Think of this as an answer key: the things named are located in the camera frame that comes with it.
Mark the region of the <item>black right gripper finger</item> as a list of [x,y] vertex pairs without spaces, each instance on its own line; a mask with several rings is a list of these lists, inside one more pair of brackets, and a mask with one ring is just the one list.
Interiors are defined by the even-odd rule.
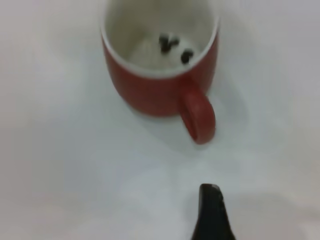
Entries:
[[193,240],[236,240],[229,222],[224,197],[216,184],[199,187],[198,216]]

